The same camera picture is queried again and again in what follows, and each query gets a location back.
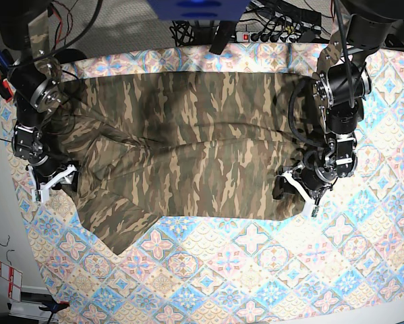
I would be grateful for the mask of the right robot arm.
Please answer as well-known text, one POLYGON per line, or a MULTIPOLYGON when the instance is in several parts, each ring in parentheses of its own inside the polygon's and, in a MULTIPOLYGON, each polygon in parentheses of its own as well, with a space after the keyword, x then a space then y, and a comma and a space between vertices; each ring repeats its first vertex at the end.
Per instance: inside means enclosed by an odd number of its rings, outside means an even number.
POLYGON ((59 62, 50 55, 50 1, 0 1, 0 95, 16 106, 11 146, 27 162, 32 200, 74 184, 77 167, 57 150, 46 126, 65 96, 59 62))

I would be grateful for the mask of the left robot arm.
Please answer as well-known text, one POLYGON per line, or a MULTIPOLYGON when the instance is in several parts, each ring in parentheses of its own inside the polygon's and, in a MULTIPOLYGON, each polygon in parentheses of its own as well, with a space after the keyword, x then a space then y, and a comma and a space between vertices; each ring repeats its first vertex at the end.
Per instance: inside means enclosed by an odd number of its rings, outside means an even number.
POLYGON ((292 92, 288 117, 293 135, 312 147, 295 167, 277 178, 274 198, 298 193, 302 213, 315 217, 324 193, 357 167, 354 131, 364 118, 363 99, 372 91, 366 59, 384 44, 389 29, 404 20, 404 1, 333 1, 333 31, 319 55, 312 79, 300 80, 292 92), (323 141, 307 138, 294 124, 298 94, 311 86, 323 141))

